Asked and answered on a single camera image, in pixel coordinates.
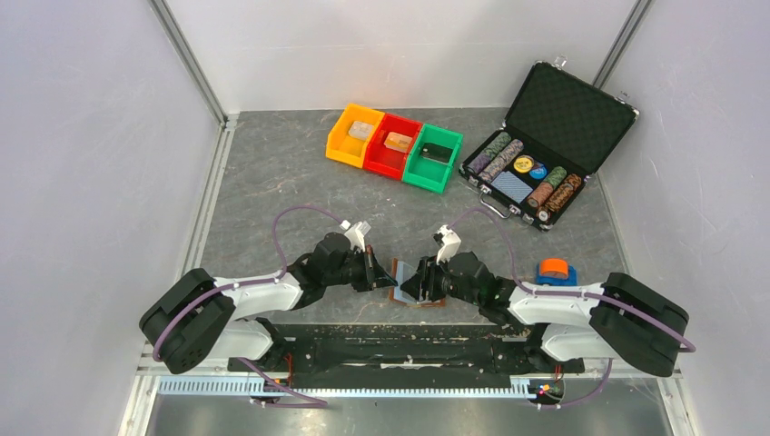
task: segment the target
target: case latch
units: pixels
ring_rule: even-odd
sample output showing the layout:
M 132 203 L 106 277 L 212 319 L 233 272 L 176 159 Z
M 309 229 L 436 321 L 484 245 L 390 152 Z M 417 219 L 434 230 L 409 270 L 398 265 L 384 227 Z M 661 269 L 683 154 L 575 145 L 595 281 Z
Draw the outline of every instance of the case latch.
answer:
M 553 64 L 553 65 L 554 65 L 556 68 L 559 68 L 559 69 L 560 69 L 560 68 L 564 68 L 564 65 L 565 65 L 565 64 L 567 64 L 567 57 L 566 57 L 566 56 L 564 56 L 563 54 L 560 54 L 560 55 L 559 55 L 559 56 L 556 58 L 556 60 L 554 61 L 554 64 Z

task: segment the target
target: case handle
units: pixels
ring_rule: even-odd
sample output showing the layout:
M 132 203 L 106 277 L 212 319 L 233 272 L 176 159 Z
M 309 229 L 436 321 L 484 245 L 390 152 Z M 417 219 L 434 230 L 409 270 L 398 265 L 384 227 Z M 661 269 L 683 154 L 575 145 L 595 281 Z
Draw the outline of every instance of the case handle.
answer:
M 484 191 L 481 191 L 481 195 L 479 195 L 479 201 L 481 202 L 481 204 L 484 204 L 485 206 L 487 206 L 488 209 L 490 209 L 492 212 L 494 212 L 500 218 L 502 218 L 504 220 L 508 219 L 510 217 L 510 215 L 513 213 L 513 212 L 511 212 L 510 209 L 508 209 L 508 214 L 503 214 L 503 212 L 498 210 L 497 207 L 495 207 L 494 205 L 492 205 L 490 203 L 485 202 L 484 201 L 484 195 L 487 195 L 487 193 L 485 193 Z

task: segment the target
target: plastic storage bin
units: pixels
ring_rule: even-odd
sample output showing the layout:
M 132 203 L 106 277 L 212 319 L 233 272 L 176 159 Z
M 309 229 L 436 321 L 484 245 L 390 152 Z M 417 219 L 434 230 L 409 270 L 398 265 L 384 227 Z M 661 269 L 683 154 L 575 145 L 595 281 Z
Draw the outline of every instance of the plastic storage bin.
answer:
M 368 107 L 348 104 L 340 119 L 329 132 L 326 140 L 326 157 L 356 168 L 362 168 L 367 145 L 371 137 L 377 132 L 377 127 L 384 115 L 385 113 Z M 350 127 L 356 121 L 374 126 L 372 133 L 366 140 L 357 139 L 348 134 Z
M 385 114 L 382 117 L 382 121 L 380 121 L 380 125 L 377 126 L 374 134 L 371 136 L 369 145 L 366 147 L 363 168 L 373 173 L 401 180 L 410 151 L 420 135 L 421 128 L 422 123 L 394 114 Z M 385 145 L 385 138 L 391 132 L 412 138 L 406 153 L 392 150 Z
M 448 163 L 436 162 L 422 155 L 422 146 L 434 143 L 451 150 Z M 462 134 L 424 124 L 417 142 L 412 146 L 409 159 L 401 180 L 425 188 L 434 193 L 443 193 L 452 173 L 452 167 L 462 147 Z

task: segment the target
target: stack of poker chips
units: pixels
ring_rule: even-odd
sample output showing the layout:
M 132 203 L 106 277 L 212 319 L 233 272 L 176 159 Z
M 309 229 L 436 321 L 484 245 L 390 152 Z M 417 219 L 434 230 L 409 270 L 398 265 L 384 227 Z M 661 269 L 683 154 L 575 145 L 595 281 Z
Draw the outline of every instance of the stack of poker chips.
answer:
M 538 219 L 546 222 L 553 213 L 560 211 L 582 182 L 577 174 L 568 175 L 564 182 L 558 186 L 557 190 L 549 196 L 543 207 L 538 210 Z
M 498 174 L 502 173 L 508 164 L 513 162 L 513 158 L 517 154 L 524 150 L 524 143 L 518 139 L 514 139 L 506 148 L 500 152 L 492 162 L 484 168 L 484 171 L 479 174 L 479 178 L 484 182 L 491 183 Z
M 482 150 L 473 161 L 470 162 L 468 168 L 476 174 L 481 173 L 481 171 L 492 162 L 492 159 L 494 159 L 508 144 L 510 144 L 510 135 L 501 132 L 491 143 L 489 143 L 489 145 L 484 147 L 484 150 Z
M 557 166 L 551 171 L 551 174 L 535 188 L 529 197 L 527 198 L 527 204 L 533 209 L 538 209 L 541 204 L 545 203 L 554 190 L 556 190 L 559 183 L 567 177 L 567 170 Z

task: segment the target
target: poker chip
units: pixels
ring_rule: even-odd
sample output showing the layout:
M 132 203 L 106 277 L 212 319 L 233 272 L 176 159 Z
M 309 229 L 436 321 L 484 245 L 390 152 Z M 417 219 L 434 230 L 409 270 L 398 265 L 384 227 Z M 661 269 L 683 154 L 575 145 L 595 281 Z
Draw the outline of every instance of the poker chip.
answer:
M 513 162 L 513 169 L 520 173 L 526 173 L 535 166 L 535 160 L 527 155 L 519 156 Z
M 529 176 L 535 180 L 543 180 L 546 174 L 548 174 L 548 170 L 545 165 L 540 162 L 535 162 L 533 168 L 529 170 Z

